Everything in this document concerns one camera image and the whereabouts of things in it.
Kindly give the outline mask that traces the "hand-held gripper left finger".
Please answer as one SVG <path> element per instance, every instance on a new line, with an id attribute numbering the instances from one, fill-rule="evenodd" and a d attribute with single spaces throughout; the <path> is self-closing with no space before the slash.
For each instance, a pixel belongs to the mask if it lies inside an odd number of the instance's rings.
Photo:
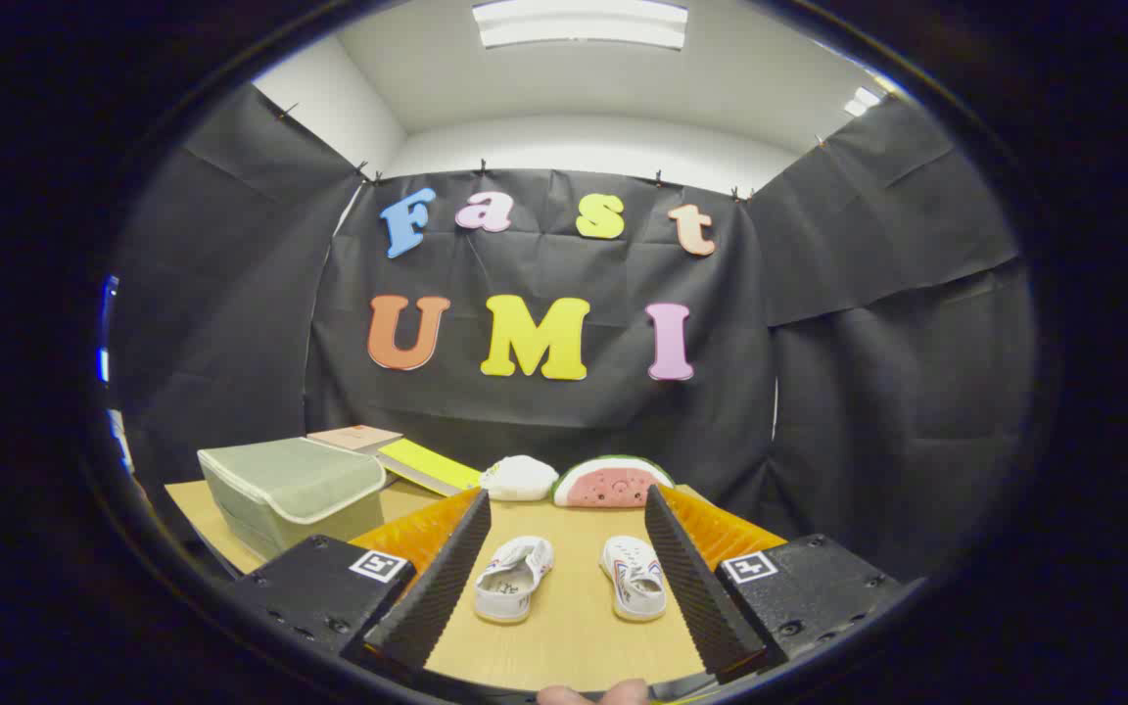
<path id="1" fill-rule="evenodd" d="M 349 662 L 420 671 L 455 611 L 492 525 L 470 488 L 354 540 L 312 535 L 229 587 L 257 619 Z"/>

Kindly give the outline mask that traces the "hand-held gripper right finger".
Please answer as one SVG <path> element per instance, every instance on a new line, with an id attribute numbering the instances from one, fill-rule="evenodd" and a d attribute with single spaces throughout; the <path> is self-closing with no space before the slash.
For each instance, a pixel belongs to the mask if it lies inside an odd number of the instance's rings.
<path id="1" fill-rule="evenodd" d="M 821 534 L 778 536 L 676 488 L 650 488 L 646 534 L 704 669 L 719 682 L 831 645 L 906 587 Z"/>

